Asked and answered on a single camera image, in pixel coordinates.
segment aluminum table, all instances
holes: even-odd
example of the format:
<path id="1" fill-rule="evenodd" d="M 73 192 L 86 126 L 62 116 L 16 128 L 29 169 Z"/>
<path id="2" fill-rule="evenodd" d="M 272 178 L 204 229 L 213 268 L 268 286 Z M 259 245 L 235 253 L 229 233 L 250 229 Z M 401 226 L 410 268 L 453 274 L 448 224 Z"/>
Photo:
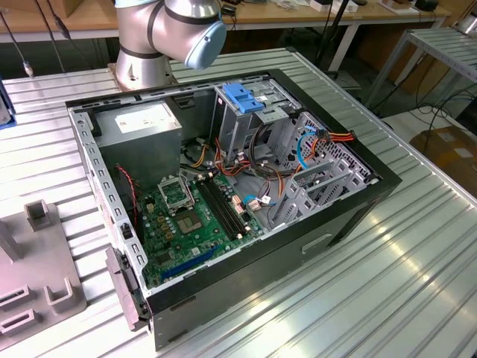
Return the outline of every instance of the aluminum table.
<path id="1" fill-rule="evenodd" d="M 161 357 L 471 357 L 477 349 L 476 200 L 298 53 L 228 54 L 179 81 L 280 68 L 403 180 L 344 241 Z M 19 125 L 0 131 L 0 217 L 58 205 L 89 306 L 0 357 L 155 357 L 132 333 L 104 263 L 109 245 L 63 106 L 117 92 L 105 70 L 6 81 Z"/>
<path id="2" fill-rule="evenodd" d="M 373 99 L 379 93 L 389 72 L 411 43 L 416 45 L 417 50 L 397 79 L 397 84 L 407 77 L 424 52 L 457 72 L 454 79 L 447 86 L 448 90 L 453 88 L 460 75 L 472 82 L 477 82 L 477 39 L 462 34 L 454 28 L 409 30 L 402 34 L 401 39 L 374 81 L 369 98 L 366 101 L 367 107 L 373 103 Z"/>

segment black chip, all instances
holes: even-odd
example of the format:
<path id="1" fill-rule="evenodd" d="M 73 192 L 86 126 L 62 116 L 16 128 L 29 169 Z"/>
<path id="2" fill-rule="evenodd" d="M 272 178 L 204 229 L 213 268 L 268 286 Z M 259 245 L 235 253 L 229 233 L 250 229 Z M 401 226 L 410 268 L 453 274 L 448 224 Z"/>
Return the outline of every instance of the black chip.
<path id="1" fill-rule="evenodd" d="M 144 202 L 146 203 L 146 205 L 148 205 L 148 204 L 153 204 L 153 205 L 154 205 L 154 204 L 156 203 L 156 201 L 154 200 L 154 198 L 152 198 L 151 196 L 148 196 L 148 197 L 144 200 Z"/>
<path id="2" fill-rule="evenodd" d="M 157 257 L 157 262 L 162 265 L 163 263 L 167 263 L 170 259 L 171 255 L 168 252 L 165 252 Z"/>
<path id="3" fill-rule="evenodd" d="M 252 219 L 249 213 L 243 213 L 241 215 L 241 218 L 244 219 L 246 222 L 249 222 Z"/>

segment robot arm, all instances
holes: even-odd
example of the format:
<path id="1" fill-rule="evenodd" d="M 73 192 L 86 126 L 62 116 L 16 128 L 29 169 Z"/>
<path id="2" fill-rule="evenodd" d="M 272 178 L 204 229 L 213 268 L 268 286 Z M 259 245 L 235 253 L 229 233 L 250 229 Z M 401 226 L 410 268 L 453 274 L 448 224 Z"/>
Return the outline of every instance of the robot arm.
<path id="1" fill-rule="evenodd" d="M 119 82 L 131 90 L 171 82 L 168 58 L 204 69 L 227 33 L 215 0 L 116 0 Z"/>

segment light blue end cap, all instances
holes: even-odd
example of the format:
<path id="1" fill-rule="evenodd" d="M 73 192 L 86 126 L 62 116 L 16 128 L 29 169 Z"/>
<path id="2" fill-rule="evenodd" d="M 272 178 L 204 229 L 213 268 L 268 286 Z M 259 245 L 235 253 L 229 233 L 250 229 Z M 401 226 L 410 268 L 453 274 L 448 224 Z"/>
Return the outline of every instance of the light blue end cap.
<path id="1" fill-rule="evenodd" d="M 202 33 L 200 39 L 187 54 L 185 65 L 192 69 L 205 69 L 217 58 L 224 46 L 227 28 L 217 21 Z"/>
<path id="2" fill-rule="evenodd" d="M 157 0 L 116 0 L 116 7 L 117 8 L 122 8 L 122 7 L 132 7 L 132 6 L 138 6 L 138 5 L 144 5 L 149 2 L 155 2 Z"/>

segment blue expansion slot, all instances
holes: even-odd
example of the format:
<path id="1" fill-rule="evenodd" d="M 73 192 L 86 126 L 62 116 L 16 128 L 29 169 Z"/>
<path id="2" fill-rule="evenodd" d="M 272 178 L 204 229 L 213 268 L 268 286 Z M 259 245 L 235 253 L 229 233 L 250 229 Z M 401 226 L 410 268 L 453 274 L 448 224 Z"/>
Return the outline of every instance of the blue expansion slot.
<path id="1" fill-rule="evenodd" d="M 212 255 L 214 254 L 215 250 L 218 249 L 218 246 L 215 246 L 214 248 L 211 248 L 207 252 L 204 252 L 203 254 L 194 257 L 193 259 L 190 259 L 189 261 L 185 263 L 181 263 L 179 266 L 170 268 L 169 270 L 165 271 L 164 273 L 161 274 L 162 279 L 164 280 L 165 278 L 170 278 L 171 276 L 175 276 L 176 274 L 179 274 L 187 269 L 190 269 L 193 266 L 196 266 L 200 263 L 203 263 L 210 259 Z"/>

